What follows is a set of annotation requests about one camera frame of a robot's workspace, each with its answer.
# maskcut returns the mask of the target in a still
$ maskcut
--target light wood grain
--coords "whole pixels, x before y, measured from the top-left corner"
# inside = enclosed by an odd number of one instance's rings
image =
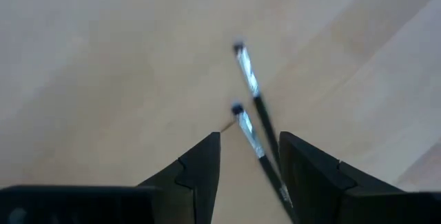
[[[441,0],[0,0],[0,185],[136,185],[233,121],[247,42],[276,131],[441,190]],[[236,125],[214,223],[286,223]]]

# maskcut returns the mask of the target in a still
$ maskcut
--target brush handle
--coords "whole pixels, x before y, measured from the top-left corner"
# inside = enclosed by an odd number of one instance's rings
[[[260,122],[262,123],[263,129],[265,130],[265,134],[267,136],[269,146],[271,148],[271,152],[274,156],[274,160],[276,162],[277,168],[280,171],[280,157],[278,154],[278,142],[276,139],[276,134],[274,133],[273,126],[271,124],[271,120],[269,120],[269,115],[267,112],[267,108],[262,100],[262,95],[254,97],[254,105],[256,106],[258,115],[260,117]]]
[[[283,208],[285,209],[286,213],[288,214],[288,217],[291,219],[292,223],[298,223],[298,217],[296,216],[296,213],[294,212],[294,208],[292,207],[291,201],[289,199],[288,192],[285,187],[283,187],[282,182],[277,177],[276,172],[274,171],[274,168],[271,166],[271,163],[269,162],[269,159],[266,155],[259,158],[260,165],[262,166],[265,174],[267,175],[267,178],[269,179],[269,182],[271,183],[271,186],[273,187],[274,191],[277,194],[277,197],[279,198],[280,202],[283,205]]]

